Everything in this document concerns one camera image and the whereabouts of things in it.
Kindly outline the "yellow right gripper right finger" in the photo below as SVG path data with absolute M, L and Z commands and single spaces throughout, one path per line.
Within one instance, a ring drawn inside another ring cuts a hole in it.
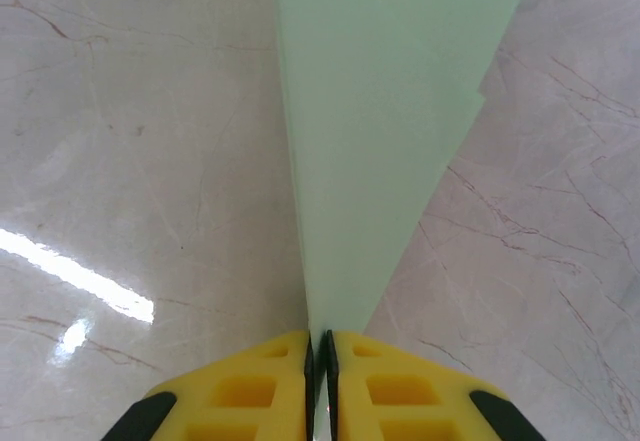
M 497 387 L 348 331 L 324 336 L 334 440 L 540 440 Z

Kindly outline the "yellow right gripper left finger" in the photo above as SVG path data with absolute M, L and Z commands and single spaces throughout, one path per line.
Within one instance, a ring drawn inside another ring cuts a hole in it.
M 152 388 L 105 440 L 311 440 L 313 351 L 293 331 Z

